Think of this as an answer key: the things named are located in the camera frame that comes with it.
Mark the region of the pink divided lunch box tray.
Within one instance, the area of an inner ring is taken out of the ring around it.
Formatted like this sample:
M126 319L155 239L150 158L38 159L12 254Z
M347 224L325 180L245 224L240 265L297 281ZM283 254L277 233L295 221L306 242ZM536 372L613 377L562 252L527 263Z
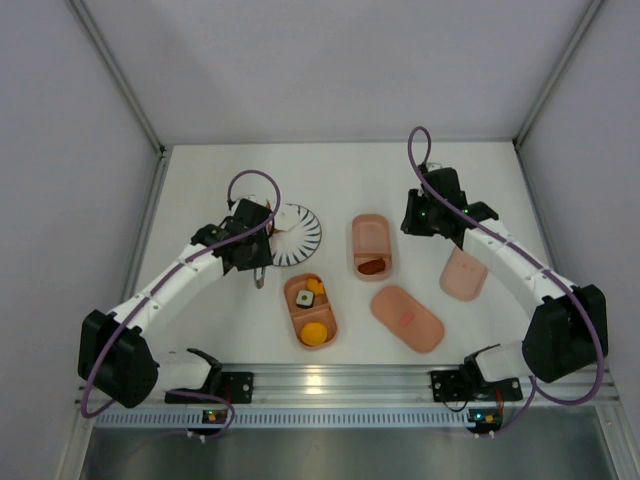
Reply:
M380 214L361 214L352 220L352 252L355 274L363 281L386 280L393 270L393 249L389 221ZM383 258L386 269L377 275L363 275L357 267Z

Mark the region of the brown meat slice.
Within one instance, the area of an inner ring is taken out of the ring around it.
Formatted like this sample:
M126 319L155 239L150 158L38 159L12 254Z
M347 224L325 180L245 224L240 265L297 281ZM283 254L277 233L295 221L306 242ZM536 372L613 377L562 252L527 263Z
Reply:
M357 267L359 273L363 275L377 275L384 272L386 269L386 262L383 258L376 258L360 264Z

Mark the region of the orange fish shaped food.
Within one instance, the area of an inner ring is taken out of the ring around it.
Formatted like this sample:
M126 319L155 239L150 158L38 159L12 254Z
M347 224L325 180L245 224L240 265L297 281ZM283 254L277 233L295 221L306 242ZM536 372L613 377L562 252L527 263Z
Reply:
M315 296L325 295L325 287L323 282L318 278L309 278L306 280L306 289L312 292Z

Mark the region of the orange round dumpling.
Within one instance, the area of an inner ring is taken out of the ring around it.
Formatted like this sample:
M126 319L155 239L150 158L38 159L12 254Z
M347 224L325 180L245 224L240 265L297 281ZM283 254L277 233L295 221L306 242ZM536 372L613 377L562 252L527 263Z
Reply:
M328 339L328 329L322 323L309 322L302 327L300 339L304 345L309 347L322 345Z

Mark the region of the metal serving tongs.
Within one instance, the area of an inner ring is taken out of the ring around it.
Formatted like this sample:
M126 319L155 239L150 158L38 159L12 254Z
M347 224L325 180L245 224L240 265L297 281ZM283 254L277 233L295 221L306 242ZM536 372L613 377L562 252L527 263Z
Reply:
M266 268L260 267L253 271L254 285L257 289L262 289L265 284Z

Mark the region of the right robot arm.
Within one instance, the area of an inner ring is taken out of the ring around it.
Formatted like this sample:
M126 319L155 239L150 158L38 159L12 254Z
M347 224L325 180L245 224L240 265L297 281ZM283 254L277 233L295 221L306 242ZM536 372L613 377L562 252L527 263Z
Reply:
M468 203L455 169L420 165L421 182L408 193L403 233L441 236L485 266L529 317L521 340L487 347L472 362L487 383L530 376L550 384L586 366L596 367L592 387L576 404L600 390L607 353L604 294L579 287L537 260L486 203Z

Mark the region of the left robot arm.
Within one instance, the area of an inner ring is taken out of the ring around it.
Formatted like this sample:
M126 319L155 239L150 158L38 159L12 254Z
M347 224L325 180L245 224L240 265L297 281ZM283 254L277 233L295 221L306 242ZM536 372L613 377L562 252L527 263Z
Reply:
M220 224L201 227L156 279L107 313L84 319L78 374L87 390L134 408L151 393L169 403L204 401L221 390L222 365L195 347L160 354L150 334L163 330L200 292L231 270L264 271L272 263L268 225L272 211L247 198Z

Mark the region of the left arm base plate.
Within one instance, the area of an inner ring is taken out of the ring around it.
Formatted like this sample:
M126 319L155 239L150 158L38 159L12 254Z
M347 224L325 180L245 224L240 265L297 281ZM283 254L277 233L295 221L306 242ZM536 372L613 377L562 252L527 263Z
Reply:
M231 404L251 404L253 397L254 373L249 371L222 372L214 396L220 397ZM209 398L196 398L184 394L167 392L164 397L166 404L188 405L215 403Z

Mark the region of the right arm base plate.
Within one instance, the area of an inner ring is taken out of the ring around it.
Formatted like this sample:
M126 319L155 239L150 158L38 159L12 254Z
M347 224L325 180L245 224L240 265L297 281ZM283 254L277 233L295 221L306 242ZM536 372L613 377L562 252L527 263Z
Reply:
M520 401L523 399L516 378L487 382L460 369L432 370L429 373L433 399L439 403Z

